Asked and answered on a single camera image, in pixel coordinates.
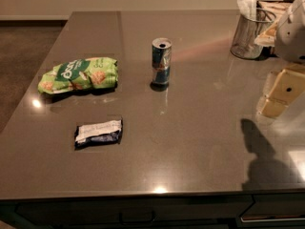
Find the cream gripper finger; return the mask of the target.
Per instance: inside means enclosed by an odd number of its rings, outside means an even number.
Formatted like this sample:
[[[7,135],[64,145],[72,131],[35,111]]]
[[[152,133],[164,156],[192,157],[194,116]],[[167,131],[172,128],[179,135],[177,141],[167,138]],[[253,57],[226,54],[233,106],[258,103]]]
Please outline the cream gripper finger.
[[[276,118],[279,117],[286,109],[287,106],[282,103],[272,101],[269,98],[261,99],[260,113],[264,116]]]

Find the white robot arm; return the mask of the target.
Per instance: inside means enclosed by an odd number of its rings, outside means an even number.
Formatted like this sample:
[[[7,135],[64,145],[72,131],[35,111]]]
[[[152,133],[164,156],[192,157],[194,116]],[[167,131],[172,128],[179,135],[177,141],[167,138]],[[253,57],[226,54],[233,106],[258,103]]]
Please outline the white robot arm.
[[[274,47],[289,66],[267,76],[257,110],[269,118],[280,116],[305,92],[305,0],[294,0],[280,18]]]

